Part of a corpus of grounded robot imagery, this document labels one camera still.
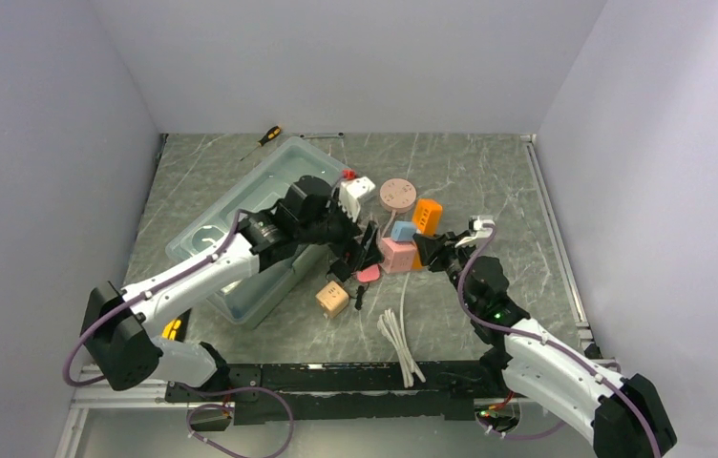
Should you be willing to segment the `dark pink plug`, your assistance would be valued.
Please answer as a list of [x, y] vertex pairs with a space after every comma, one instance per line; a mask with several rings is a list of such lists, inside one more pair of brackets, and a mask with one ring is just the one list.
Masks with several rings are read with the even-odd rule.
[[381, 269], [378, 264], [373, 264], [355, 274], [355, 278], [361, 283], [372, 283], [381, 278]]

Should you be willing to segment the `black power adapter plug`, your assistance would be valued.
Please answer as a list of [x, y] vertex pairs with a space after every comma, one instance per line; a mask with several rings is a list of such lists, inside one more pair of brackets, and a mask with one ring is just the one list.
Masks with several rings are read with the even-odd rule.
[[344, 283], [353, 277], [355, 273], [355, 266], [351, 262], [338, 259], [329, 265], [327, 273], [336, 281]]

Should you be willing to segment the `orange power strip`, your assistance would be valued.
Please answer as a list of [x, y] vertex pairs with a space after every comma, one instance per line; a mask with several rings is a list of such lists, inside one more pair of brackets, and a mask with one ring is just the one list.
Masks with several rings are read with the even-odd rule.
[[414, 208], [412, 223], [419, 235], [433, 236], [443, 215], [443, 206], [434, 199], [420, 198]]

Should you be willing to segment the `beige cube socket adapter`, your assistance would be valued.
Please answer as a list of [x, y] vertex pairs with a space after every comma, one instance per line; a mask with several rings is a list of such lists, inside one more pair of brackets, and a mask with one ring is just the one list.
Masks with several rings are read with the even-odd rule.
[[330, 281], [315, 295], [315, 300], [324, 316], [333, 319], [346, 308], [350, 295], [338, 282]]

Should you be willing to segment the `round pink power socket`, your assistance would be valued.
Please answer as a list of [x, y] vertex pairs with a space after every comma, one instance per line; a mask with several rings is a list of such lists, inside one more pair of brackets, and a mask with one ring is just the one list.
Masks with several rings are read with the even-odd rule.
[[381, 205], [390, 212], [403, 214], [411, 210], [417, 200], [414, 185], [404, 178], [391, 178], [379, 189]]

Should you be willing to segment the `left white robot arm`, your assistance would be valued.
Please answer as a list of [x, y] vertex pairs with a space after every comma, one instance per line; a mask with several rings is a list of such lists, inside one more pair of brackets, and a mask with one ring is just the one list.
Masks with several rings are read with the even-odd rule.
[[368, 177], [330, 184], [304, 176], [271, 207], [239, 209], [229, 231], [188, 260], [121, 289], [110, 282], [89, 296], [79, 343], [101, 374], [124, 391], [156, 378], [188, 386], [203, 400], [230, 386], [230, 367], [210, 343], [184, 343], [163, 335], [165, 326], [226, 286], [254, 277], [309, 245], [323, 245], [350, 273], [370, 265], [375, 231], [363, 227], [363, 203], [375, 191]]

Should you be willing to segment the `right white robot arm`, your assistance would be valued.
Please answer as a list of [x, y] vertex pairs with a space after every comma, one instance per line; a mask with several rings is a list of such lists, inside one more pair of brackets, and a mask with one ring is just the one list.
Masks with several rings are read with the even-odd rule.
[[663, 457], [678, 438], [656, 386], [585, 358], [546, 330], [509, 296], [499, 259], [485, 256], [468, 232], [417, 234], [424, 266], [443, 272], [476, 335], [486, 392], [524, 395], [573, 428], [599, 457]]

